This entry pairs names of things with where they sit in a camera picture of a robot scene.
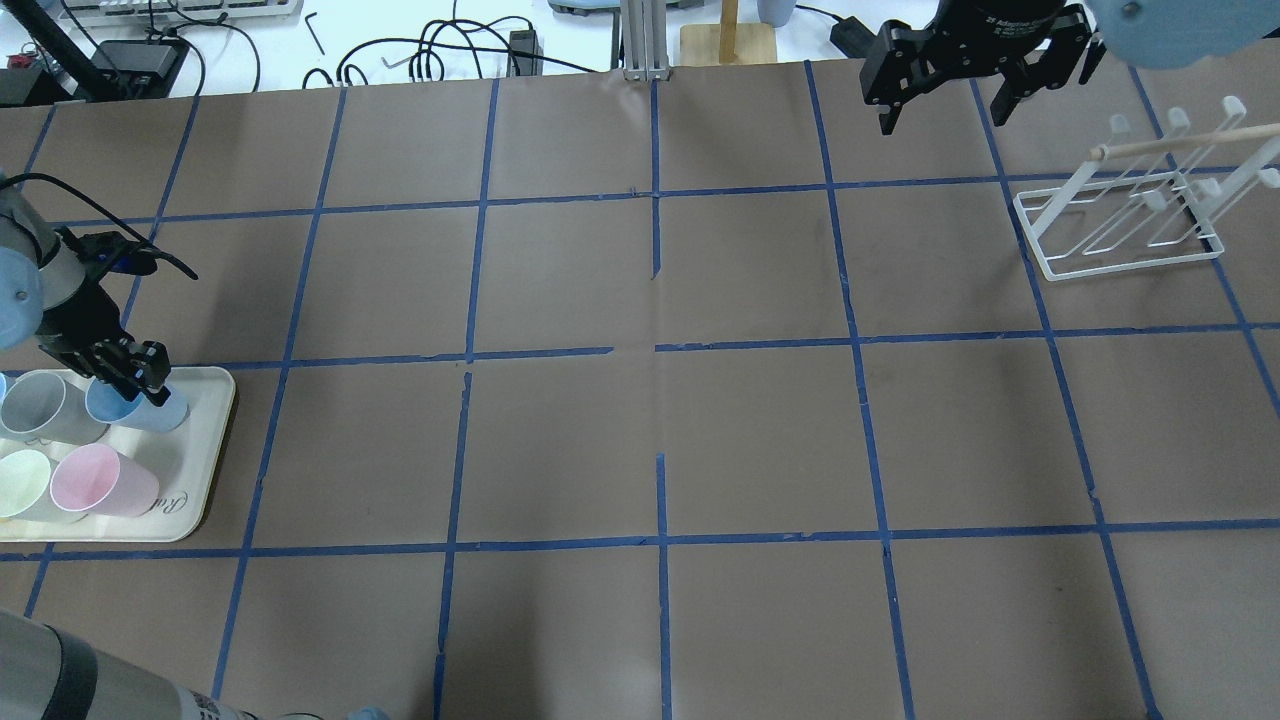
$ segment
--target wooden stand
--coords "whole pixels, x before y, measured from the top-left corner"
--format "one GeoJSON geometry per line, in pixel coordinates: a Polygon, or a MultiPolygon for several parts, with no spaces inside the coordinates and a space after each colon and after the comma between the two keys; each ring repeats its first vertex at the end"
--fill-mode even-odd
{"type": "Polygon", "coordinates": [[[760,65],[778,61],[773,27],[737,22],[737,0],[723,0],[719,24],[680,28],[680,64],[760,65]]]}

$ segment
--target cable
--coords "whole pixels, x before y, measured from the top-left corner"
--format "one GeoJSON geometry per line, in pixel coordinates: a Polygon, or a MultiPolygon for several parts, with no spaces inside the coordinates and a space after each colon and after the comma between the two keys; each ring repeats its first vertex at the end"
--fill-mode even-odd
{"type": "Polygon", "coordinates": [[[32,234],[32,232],[29,229],[27,229],[26,225],[23,225],[22,223],[19,223],[18,219],[14,218],[13,215],[5,215],[4,213],[0,213],[0,218],[4,218],[6,220],[9,220],[10,223],[13,223],[13,227],[19,233],[22,233],[22,234],[24,234],[27,237],[27,240],[31,242],[32,250],[36,251],[36,266],[38,268],[38,266],[44,265],[45,264],[45,249],[40,247],[40,240],[37,240],[36,236],[32,234]]]}
{"type": "Polygon", "coordinates": [[[365,74],[365,70],[362,70],[358,67],[356,67],[355,63],[351,63],[349,65],[347,65],[346,74],[342,78],[343,82],[346,82],[348,86],[353,85],[351,82],[351,70],[356,70],[357,73],[360,73],[360,79],[365,81],[365,85],[369,85],[369,76],[365,74]]]}
{"type": "Polygon", "coordinates": [[[307,88],[307,81],[310,81],[314,74],[319,74],[325,82],[329,83],[329,87],[333,87],[333,76],[330,76],[324,68],[311,68],[307,70],[307,74],[302,76],[302,90],[307,88]]]}
{"type": "Polygon", "coordinates": [[[831,10],[823,10],[822,8],[813,8],[809,5],[796,5],[796,10],[809,10],[810,13],[820,13],[823,15],[827,15],[828,18],[833,18],[837,23],[845,22],[845,18],[841,18],[840,15],[832,13],[831,10]]]}
{"type": "Polygon", "coordinates": [[[127,87],[125,87],[125,86],[123,85],[123,82],[124,82],[124,73],[122,73],[122,72],[120,72],[120,68],[118,68],[118,67],[115,65],[115,60],[113,60],[113,59],[111,59],[111,54],[110,54],[110,53],[104,53],[104,51],[102,51],[102,47],[101,47],[101,46],[100,46],[100,45],[97,44],[97,41],[96,41],[96,40],[93,40],[93,36],[92,36],[92,35],[90,35],[90,33],[88,33],[88,31],[87,31],[87,29],[84,29],[84,26],[82,26],[82,24],[79,23],[79,18],[77,18],[77,17],[76,17],[76,13],[73,13],[73,12],[72,12],[72,9],[67,6],[67,0],[58,0],[58,1],[59,1],[59,4],[61,4],[61,6],[63,6],[63,12],[64,12],[64,13],[67,13],[67,17],[68,17],[68,18],[70,18],[70,20],[72,20],[72,24],[74,24],[74,26],[76,26],[76,29],[81,31],[81,35],[83,35],[83,36],[84,36],[84,40],[87,40],[87,41],[88,41],[88,44],[93,46],[93,50],[96,50],[97,53],[101,53],[101,55],[102,55],[102,59],[104,59],[104,60],[106,60],[106,64],[108,64],[108,65],[110,65],[110,67],[111,67],[111,70],[114,70],[114,72],[115,72],[115,85],[116,85],[116,87],[119,87],[119,88],[122,88],[122,90],[128,90],[128,88],[127,88],[127,87]]]}
{"type": "MultiPolygon", "coordinates": [[[[410,42],[410,44],[417,45],[419,40],[416,37],[378,37],[375,40],[366,40],[365,42],[361,42],[360,45],[357,45],[357,46],[352,47],[351,50],[348,50],[347,54],[343,55],[342,60],[338,63],[338,68],[344,67],[347,64],[347,61],[351,60],[352,55],[355,55],[356,53],[364,50],[365,47],[370,47],[370,46],[374,46],[374,45],[381,45],[384,42],[410,42]]],[[[470,47],[462,47],[461,45],[436,44],[435,46],[440,47],[440,49],[444,49],[444,50],[470,50],[470,47]]],[[[476,47],[476,51],[479,51],[479,53],[507,53],[507,50],[504,50],[502,47],[476,47]]],[[[532,59],[532,60],[541,60],[544,63],[552,63],[554,65],[563,65],[566,68],[571,68],[571,69],[580,70],[580,72],[584,72],[584,73],[595,73],[595,72],[599,72],[599,70],[593,70],[591,68],[585,68],[582,65],[579,65],[579,64],[575,64],[575,63],[570,63],[570,61],[566,61],[566,60],[557,60],[556,58],[548,58],[547,55],[539,55],[536,53],[525,53],[524,50],[511,50],[511,55],[515,55],[516,58],[529,58],[529,59],[532,59]]]]}
{"type": "Polygon", "coordinates": [[[113,223],[115,223],[116,225],[119,225],[122,229],[124,229],[124,232],[132,234],[134,237],[134,240],[138,240],[140,242],[142,242],[145,245],[151,245],[151,241],[148,241],[146,237],[143,237],[142,233],[140,233],[138,231],[136,231],[132,227],[129,227],[128,223],[125,223],[124,220],[122,220],[122,219],[116,218],[115,215],[113,215],[110,210],[108,210],[106,208],[102,208],[101,205],[99,205],[96,200],[93,200],[88,195],[84,195],[83,192],[76,190],[74,187],[67,184],[65,182],[55,178],[54,176],[46,176],[45,173],[18,173],[17,176],[12,176],[9,178],[5,178],[4,181],[0,181],[0,191],[8,190],[8,188],[10,188],[10,187],[13,187],[13,186],[15,186],[18,183],[23,183],[23,182],[32,181],[32,179],[41,181],[41,182],[47,182],[50,184],[54,184],[54,186],[58,186],[58,187],[63,188],[68,193],[76,196],[81,202],[83,202],[83,204],[88,205],[90,208],[97,210],[108,220],[111,220],[113,223]]]}
{"type": "MultiPolygon", "coordinates": [[[[35,181],[41,181],[41,182],[47,182],[50,184],[60,187],[61,190],[64,190],[68,193],[76,196],[81,202],[84,202],[90,208],[97,210],[99,213],[101,213],[101,215],[104,218],[106,218],[108,220],[111,220],[113,223],[115,223],[116,225],[119,225],[124,232],[127,232],[131,236],[133,236],[134,240],[137,240],[138,242],[141,242],[142,246],[147,249],[145,251],[146,255],[150,255],[152,258],[160,258],[161,260],[165,260],[166,263],[173,264],[174,268],[178,268],[179,270],[182,270],[182,273],[184,275],[189,277],[193,281],[200,279],[200,275],[197,275],[196,272],[192,270],[189,265],[187,265],[182,260],[174,258],[169,252],[164,252],[163,250],[157,249],[155,246],[155,243],[152,243],[150,240],[147,240],[146,237],[143,237],[142,233],[140,233],[138,231],[136,231],[132,227],[129,227],[124,220],[116,218],[106,208],[102,208],[101,205],[99,205],[96,200],[93,200],[88,195],[84,195],[83,192],[76,190],[70,184],[68,184],[68,183],[65,183],[65,182],[55,178],[54,176],[46,176],[45,173],[19,173],[17,176],[13,176],[12,178],[8,178],[5,181],[0,181],[0,191],[8,190],[8,188],[10,188],[10,187],[13,187],[13,186],[15,186],[18,183],[27,182],[27,181],[33,181],[33,179],[35,181]]],[[[129,252],[133,254],[133,252],[137,252],[140,250],[141,249],[134,249],[134,250],[131,250],[129,252]]]]}
{"type": "Polygon", "coordinates": [[[244,37],[244,40],[248,42],[250,50],[253,51],[253,88],[250,90],[250,92],[257,92],[259,86],[262,85],[262,56],[259,55],[259,53],[257,53],[257,44],[253,42],[253,38],[250,37],[250,35],[247,32],[244,32],[239,27],[236,27],[236,26],[228,23],[227,22],[227,13],[223,13],[216,20],[197,20],[196,18],[193,18],[193,17],[188,15],[187,13],[183,13],[180,9],[178,9],[178,5],[175,5],[173,0],[164,0],[164,1],[165,1],[166,5],[169,5],[170,9],[173,9],[174,13],[177,13],[177,15],[179,18],[187,20],[184,24],[178,26],[178,29],[184,28],[184,27],[191,27],[191,26],[205,26],[205,27],[224,27],[224,28],[227,28],[229,31],[234,31],[234,32],[241,33],[244,37]]]}
{"type": "MultiPolygon", "coordinates": [[[[425,50],[428,53],[430,53],[431,50],[434,50],[435,49],[435,38],[439,37],[442,32],[444,32],[444,28],[453,28],[453,29],[457,29],[458,32],[462,33],[462,40],[465,40],[466,44],[467,44],[467,47],[471,49],[471,59],[476,64],[476,74],[479,77],[481,77],[481,78],[484,77],[484,70],[480,68],[480,53],[479,53],[479,50],[476,50],[476,44],[471,42],[471,37],[467,35],[467,31],[462,28],[461,23],[465,23],[465,22],[466,23],[471,23],[474,20],[456,20],[456,19],[454,20],[431,20],[431,22],[426,23],[425,26],[422,26],[422,33],[419,36],[419,53],[415,55],[415,61],[408,68],[408,77],[410,77],[410,79],[413,79],[413,68],[415,67],[417,68],[417,79],[424,79],[422,78],[422,50],[424,50],[424,44],[425,44],[425,50]],[[440,27],[438,27],[435,29],[435,32],[431,33],[431,40],[428,42],[428,40],[426,40],[426,32],[431,28],[431,26],[434,26],[436,23],[439,23],[440,27]]],[[[431,68],[428,67],[428,77],[430,77],[430,69],[431,68]]]]}
{"type": "Polygon", "coordinates": [[[32,47],[36,49],[36,53],[40,53],[40,59],[44,60],[45,63],[45,70],[47,70],[49,74],[54,74],[54,61],[49,58],[47,54],[45,54],[45,49],[41,47],[40,44],[36,42],[35,40],[32,40],[27,45],[31,45],[32,47]]]}
{"type": "MultiPolygon", "coordinates": [[[[420,41],[419,54],[415,55],[415,61],[413,61],[412,65],[410,65],[410,79],[426,79],[426,78],[422,77],[422,60],[421,60],[421,58],[422,58],[422,55],[421,55],[422,46],[421,46],[421,42],[424,42],[424,41],[426,42],[426,45],[425,45],[426,51],[434,50],[435,49],[435,44],[436,44],[436,38],[440,36],[442,32],[444,32],[444,28],[447,28],[447,27],[457,29],[458,32],[462,33],[462,38],[466,40],[467,47],[471,50],[471,59],[476,64],[476,76],[479,76],[479,77],[483,78],[484,77],[484,70],[480,68],[480,50],[476,47],[475,42],[471,42],[470,35],[472,32],[488,31],[489,35],[493,35],[494,37],[498,38],[498,42],[500,42],[503,45],[503,47],[506,47],[507,53],[511,53],[511,44],[507,42],[507,38],[503,37],[500,32],[493,29],[493,26],[497,24],[498,22],[500,22],[500,20],[494,20],[492,23],[485,24],[485,23],[481,23],[481,22],[477,22],[477,20],[454,19],[454,20],[431,20],[431,22],[426,23],[425,26],[422,26],[422,33],[419,36],[419,41],[420,41]],[[436,28],[435,32],[431,35],[431,40],[426,41],[426,32],[431,28],[431,26],[434,26],[436,23],[439,23],[440,27],[436,28]],[[472,29],[466,29],[466,27],[463,27],[463,24],[474,26],[474,27],[472,27],[472,29]],[[417,69],[417,77],[416,78],[413,77],[413,68],[417,69]]],[[[428,67],[428,77],[430,77],[430,67],[428,67]]]]}
{"type": "MultiPolygon", "coordinates": [[[[498,32],[498,31],[494,29],[495,24],[506,22],[506,20],[524,20],[525,24],[529,26],[530,32],[532,32],[532,29],[534,29],[534,20],[531,20],[531,19],[524,17],[524,15],[503,15],[503,17],[500,17],[500,18],[498,18],[495,20],[488,22],[488,23],[481,23],[481,22],[477,22],[477,20],[462,19],[462,18],[457,18],[454,15],[454,19],[449,20],[448,23],[444,23],[444,20],[431,20],[431,22],[426,23],[426,26],[422,28],[422,32],[421,32],[421,35],[419,37],[420,38],[425,38],[426,37],[426,31],[433,24],[435,24],[435,23],[443,23],[444,26],[453,27],[454,29],[457,29],[458,32],[462,33],[462,37],[467,41],[467,45],[471,47],[471,58],[472,58],[472,60],[476,64],[476,76],[483,78],[484,77],[484,70],[480,69],[480,56],[476,53],[475,44],[471,42],[471,38],[467,37],[467,36],[471,35],[471,33],[475,33],[475,32],[488,32],[489,35],[492,35],[492,36],[494,36],[494,37],[498,38],[498,42],[502,44],[502,46],[507,50],[508,56],[511,56],[511,51],[512,51],[511,42],[507,41],[507,38],[503,37],[500,32],[498,32]],[[467,29],[466,27],[463,27],[463,24],[468,24],[468,26],[472,26],[472,27],[470,29],[467,29]]],[[[440,29],[436,29],[436,32],[431,36],[431,42],[428,45],[428,50],[430,50],[430,49],[433,49],[435,46],[435,38],[439,37],[442,29],[443,29],[443,27],[440,29]]],[[[419,79],[419,81],[425,79],[422,77],[422,63],[421,63],[421,59],[420,59],[421,55],[415,55],[415,58],[416,58],[416,60],[415,60],[415,64],[412,67],[417,68],[417,77],[416,78],[413,77],[413,72],[411,69],[410,70],[410,79],[419,79]]],[[[516,76],[518,77],[520,76],[520,65],[518,64],[513,64],[512,68],[516,70],[516,76]]],[[[440,74],[443,77],[443,74],[444,74],[443,69],[440,70],[440,74]]],[[[428,67],[428,76],[430,76],[430,67],[428,67]]]]}
{"type": "Polygon", "coordinates": [[[205,72],[207,69],[205,65],[205,55],[204,53],[200,51],[200,47],[196,47],[193,42],[178,35],[178,29],[179,28],[169,28],[168,37],[173,37],[174,40],[186,45],[188,50],[196,54],[196,59],[200,60],[200,82],[196,83],[196,94],[195,94],[195,97],[200,97],[200,94],[205,91],[205,72]]]}

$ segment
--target blue tape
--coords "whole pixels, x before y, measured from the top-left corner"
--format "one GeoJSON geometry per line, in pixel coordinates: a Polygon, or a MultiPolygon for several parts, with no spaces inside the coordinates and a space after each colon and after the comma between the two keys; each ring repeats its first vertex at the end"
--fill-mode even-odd
{"type": "Polygon", "coordinates": [[[879,530],[831,530],[818,533],[712,533],[669,536],[668,544],[777,544],[800,542],[879,542],[879,530]]]}
{"type": "Polygon", "coordinates": [[[530,357],[581,357],[584,355],[608,355],[612,347],[561,347],[552,350],[497,350],[475,352],[474,360],[526,360],[530,357]]]}
{"type": "MultiPolygon", "coordinates": [[[[1152,106],[1151,96],[1147,94],[1147,87],[1142,83],[1142,77],[1138,76],[1137,68],[1132,65],[1129,67],[1129,77],[1133,79],[1133,86],[1138,91],[1138,96],[1142,97],[1143,108],[1147,110],[1147,118],[1151,120],[1151,128],[1157,136],[1164,137],[1165,129],[1160,123],[1160,117],[1152,106]]],[[[1172,155],[1166,155],[1166,160],[1170,168],[1176,167],[1172,155]]],[[[1253,355],[1253,364],[1258,369],[1258,377],[1262,379],[1262,387],[1267,391],[1267,398],[1271,400],[1271,409],[1277,416],[1280,416],[1280,393],[1276,392],[1275,379],[1271,377],[1271,370],[1267,368],[1266,359],[1262,357],[1262,351],[1258,348],[1257,338],[1253,337],[1253,329],[1249,325],[1248,318],[1244,315],[1244,309],[1240,306],[1240,301],[1235,296],[1235,288],[1231,287],[1231,281],[1226,277],[1226,268],[1217,258],[1215,258],[1212,263],[1213,270],[1217,273],[1219,283],[1222,286],[1222,292],[1226,295],[1226,301],[1230,304],[1231,313],[1235,315],[1238,329],[1244,333],[1244,342],[1249,346],[1249,354],[1253,355]]]]}
{"type": "MultiPolygon", "coordinates": [[[[160,204],[156,206],[155,217],[150,218],[151,231],[147,232],[147,241],[152,245],[155,245],[156,234],[160,232],[160,225],[164,224],[164,211],[165,208],[169,206],[169,195],[173,192],[173,184],[178,179],[178,169],[182,167],[182,156],[187,152],[187,143],[191,141],[191,131],[196,127],[197,111],[200,111],[198,95],[191,100],[191,110],[187,111],[187,124],[182,128],[182,138],[178,141],[178,151],[173,156],[173,164],[169,165],[169,177],[165,179],[164,192],[160,193],[160,204]]],[[[129,325],[129,318],[133,315],[133,305],[138,300],[140,290],[142,290],[142,275],[133,278],[133,287],[129,288],[129,299],[124,302],[124,310],[120,311],[122,328],[127,328],[129,325]]]]}
{"type": "Polygon", "coordinates": [[[658,208],[662,200],[662,155],[658,137],[658,83],[649,83],[649,150],[653,155],[652,182],[653,187],[653,277],[662,272],[662,210],[658,208]]]}
{"type": "Polygon", "coordinates": [[[1039,315],[1041,325],[1044,329],[1044,342],[1048,346],[1050,360],[1053,364],[1053,374],[1057,378],[1059,392],[1062,396],[1062,407],[1066,410],[1068,424],[1071,428],[1071,439],[1075,442],[1075,452],[1080,462],[1080,473],[1084,475],[1084,486],[1088,491],[1089,503],[1093,507],[1093,519],[1097,525],[1098,538],[1102,542],[1102,553],[1106,559],[1107,573],[1111,577],[1111,589],[1115,593],[1116,605],[1120,610],[1120,623],[1124,626],[1125,641],[1129,644],[1129,655],[1133,660],[1134,671],[1138,678],[1138,688],[1142,691],[1142,698],[1147,707],[1147,715],[1152,720],[1161,720],[1162,716],[1156,706],[1156,697],[1151,689],[1151,679],[1147,675],[1147,664],[1142,655],[1142,647],[1138,643],[1138,633],[1133,624],[1133,615],[1129,611],[1129,600],[1124,589],[1124,580],[1120,577],[1120,566],[1116,562],[1115,548],[1111,544],[1111,536],[1106,532],[1106,515],[1102,511],[1102,502],[1097,497],[1093,466],[1089,462],[1089,455],[1084,447],[1084,434],[1080,430],[1080,420],[1075,411],[1075,401],[1071,398],[1071,388],[1066,382],[1062,356],[1059,352],[1057,340],[1053,334],[1053,325],[1050,323],[1044,297],[1036,277],[1036,266],[1030,260],[1030,252],[1027,247],[1027,237],[1024,236],[1021,223],[1018,220],[1018,215],[1014,211],[1014,196],[1009,188],[1009,181],[1005,177],[1005,164],[1000,158],[1000,147],[996,145],[996,135],[992,131],[991,117],[987,114],[987,106],[982,100],[982,92],[978,90],[978,82],[969,81],[969,88],[973,92],[974,102],[978,105],[978,115],[982,118],[982,129],[987,136],[987,147],[991,150],[991,159],[996,164],[996,174],[1001,178],[1000,190],[1005,196],[1005,209],[1009,213],[1009,222],[1012,224],[1014,236],[1018,240],[1018,251],[1021,255],[1023,272],[1027,274],[1027,282],[1030,284],[1032,296],[1036,300],[1036,311],[1039,315]]]}
{"type": "Polygon", "coordinates": [[[1225,333],[1236,332],[1238,325],[1156,325],[1151,328],[1088,328],[1075,331],[1055,329],[1055,337],[1123,337],[1138,334],[1187,334],[1187,333],[1225,333]]]}
{"type": "Polygon", "coordinates": [[[1028,525],[1015,528],[942,528],[933,530],[893,530],[893,539],[1023,538],[1043,536],[1084,536],[1098,525],[1028,525]]]}
{"type": "Polygon", "coordinates": [[[58,105],[50,105],[49,113],[45,114],[45,123],[40,126],[40,135],[36,136],[36,143],[31,146],[31,155],[27,156],[27,164],[22,169],[23,173],[29,173],[36,167],[36,158],[40,156],[40,150],[45,146],[45,138],[49,137],[49,127],[54,124],[54,115],[56,113],[58,105]]]}
{"type": "Polygon", "coordinates": [[[659,452],[655,465],[658,487],[658,637],[662,670],[662,719],[671,720],[671,578],[667,543],[667,454],[659,452]]]}
{"type": "Polygon", "coordinates": [[[471,256],[471,299],[467,302],[466,361],[472,363],[476,352],[476,311],[480,305],[480,268],[484,261],[484,224],[489,210],[489,172],[493,165],[493,132],[498,122],[498,81],[489,92],[489,119],[484,136],[484,165],[480,169],[480,204],[476,211],[476,243],[471,256]]]}
{"type": "Polygon", "coordinates": [[[826,184],[765,184],[755,187],[714,187],[695,190],[664,190],[663,197],[712,197],[721,195],[772,195],[782,192],[814,192],[826,190],[826,184]]]}
{"type": "Polygon", "coordinates": [[[45,575],[49,573],[49,562],[54,559],[54,543],[45,543],[44,552],[40,553],[40,568],[36,569],[36,579],[31,583],[31,594],[27,596],[27,607],[23,618],[31,619],[36,615],[36,603],[40,602],[40,591],[45,587],[45,575]]]}
{"type": "Polygon", "coordinates": [[[876,498],[876,525],[883,551],[884,591],[888,600],[890,628],[893,634],[893,655],[897,660],[897,676],[902,691],[902,711],[906,720],[915,720],[915,700],[911,693],[911,674],[906,661],[906,639],[902,634],[902,614],[897,603],[897,573],[893,570],[892,536],[888,512],[884,507],[884,488],[881,483],[879,455],[876,450],[876,430],[872,423],[872,406],[867,397],[867,374],[863,365],[861,345],[858,342],[858,319],[849,290],[849,266],[845,263],[845,241],[840,227],[840,210],[836,205],[836,183],[831,172],[831,151],[827,146],[827,128],[822,120],[822,102],[818,100],[818,83],[813,77],[813,63],[804,61],[805,78],[809,82],[809,100],[813,104],[813,118],[818,127],[818,146],[822,150],[822,170],[826,178],[827,205],[831,211],[831,229],[836,242],[836,266],[840,270],[840,292],[845,301],[845,319],[849,322],[849,337],[854,354],[854,377],[858,382],[858,405],[863,415],[863,432],[867,439],[867,459],[870,465],[872,493],[876,498]]]}
{"type": "Polygon", "coordinates": [[[852,345],[847,337],[814,337],[796,340],[746,340],[730,342],[680,342],[654,346],[655,352],[701,352],[707,350],[768,350],[776,347],[842,347],[852,345]]]}
{"type": "Polygon", "coordinates": [[[550,541],[479,541],[460,542],[458,552],[548,552],[553,550],[599,550],[605,547],[643,547],[657,544],[654,536],[621,536],[607,538],[550,541]]]}
{"type": "Polygon", "coordinates": [[[1043,331],[1006,331],[989,333],[920,333],[920,334],[881,334],[858,338],[860,345],[895,345],[906,342],[973,342],[979,340],[1028,340],[1042,338],[1043,331]]]}
{"type": "Polygon", "coordinates": [[[649,192],[600,192],[596,195],[549,195],[545,197],[495,197],[488,200],[490,208],[512,205],[549,205],[557,202],[612,202],[616,200],[635,200],[649,197],[649,192]]]}
{"type": "Polygon", "coordinates": [[[291,368],[342,368],[347,365],[413,365],[419,363],[460,363],[466,356],[461,352],[442,355],[381,355],[370,357],[312,357],[291,360],[291,368]]]}
{"type": "Polygon", "coordinates": [[[952,178],[906,178],[906,179],[886,179],[886,181],[852,181],[852,182],[835,182],[832,187],[836,190],[865,190],[872,187],[919,187],[931,184],[973,184],[973,183],[995,183],[1000,182],[996,176],[960,176],[952,178]]]}
{"type": "Polygon", "coordinates": [[[275,387],[275,398],[271,404],[271,416],[266,427],[266,441],[262,445],[262,460],[259,464],[257,482],[253,486],[253,500],[248,507],[248,520],[244,523],[244,537],[241,542],[239,562],[236,566],[236,580],[232,584],[232,596],[227,607],[227,623],[223,626],[223,639],[218,651],[218,665],[214,669],[214,682],[211,687],[212,697],[221,697],[223,680],[227,676],[227,660],[230,655],[232,637],[236,632],[236,618],[239,614],[239,598],[244,591],[244,574],[248,570],[250,550],[253,547],[253,533],[257,528],[257,515],[262,506],[262,489],[266,471],[271,462],[271,450],[275,446],[275,432],[280,421],[280,407],[284,404],[284,389],[289,380],[289,361],[293,357],[293,345],[298,333],[298,320],[302,315],[302,301],[306,296],[307,275],[311,268],[311,255],[315,251],[316,232],[320,228],[320,210],[324,208],[324,197],[329,190],[329,176],[333,172],[333,158],[338,149],[338,133],[342,129],[342,114],[347,105],[347,88],[338,91],[338,108],[334,111],[333,131],[329,135],[329,147],[325,152],[324,172],[320,174],[320,190],[316,192],[316,204],[311,214],[311,227],[307,231],[307,245],[302,252],[302,266],[298,269],[297,290],[293,295],[293,310],[289,316],[289,329],[284,341],[284,355],[282,359],[280,379],[275,387]]]}
{"type": "Polygon", "coordinates": [[[471,373],[462,375],[462,402],[458,410],[458,438],[453,454],[453,492],[449,496],[449,530],[445,542],[444,577],[440,583],[439,629],[435,637],[435,682],[431,688],[433,717],[440,717],[444,703],[445,642],[449,637],[449,616],[453,606],[453,568],[457,560],[458,516],[462,512],[462,477],[467,459],[467,424],[471,416],[471,373]]]}

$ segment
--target white cup rack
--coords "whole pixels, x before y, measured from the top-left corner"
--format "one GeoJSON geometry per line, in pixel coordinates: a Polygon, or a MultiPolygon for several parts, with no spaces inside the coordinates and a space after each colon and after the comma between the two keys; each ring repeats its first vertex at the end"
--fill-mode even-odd
{"type": "Polygon", "coordinates": [[[1019,192],[1014,209],[1044,278],[1062,281],[1221,255],[1215,222],[1258,184],[1280,188],[1280,172],[1267,167],[1280,155],[1280,124],[1240,128],[1247,110],[1234,96],[1222,99],[1222,111],[1225,119],[1213,132],[1193,136],[1187,113],[1174,108],[1162,140],[1130,145],[1124,145],[1129,120],[1112,115],[1111,138],[1091,151],[1066,184],[1019,192]],[[1219,145],[1258,140],[1258,150],[1225,179],[1192,179],[1192,172],[1219,145]],[[1175,160],[1175,169],[1161,169],[1176,151],[1187,155],[1175,160]],[[1123,158],[1130,159],[1124,172],[1094,181],[1105,161],[1123,158]]]}

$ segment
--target white tray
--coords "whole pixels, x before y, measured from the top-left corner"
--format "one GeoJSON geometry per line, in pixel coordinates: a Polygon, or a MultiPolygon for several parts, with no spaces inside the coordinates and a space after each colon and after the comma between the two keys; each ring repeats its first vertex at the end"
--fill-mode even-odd
{"type": "MultiPolygon", "coordinates": [[[[70,370],[55,372],[77,387],[88,387],[87,379],[70,370]]],[[[236,397],[236,380],[223,368],[174,368],[165,384],[187,395],[191,410],[182,425],[168,433],[111,425],[97,441],[137,460],[160,478],[160,498],[151,510],[137,518],[88,515],[65,525],[0,521],[0,542],[174,542],[189,536],[200,525],[209,501],[236,397]]],[[[76,450],[65,442],[23,445],[0,439],[0,456],[23,447],[40,450],[54,460],[76,450]]]]}

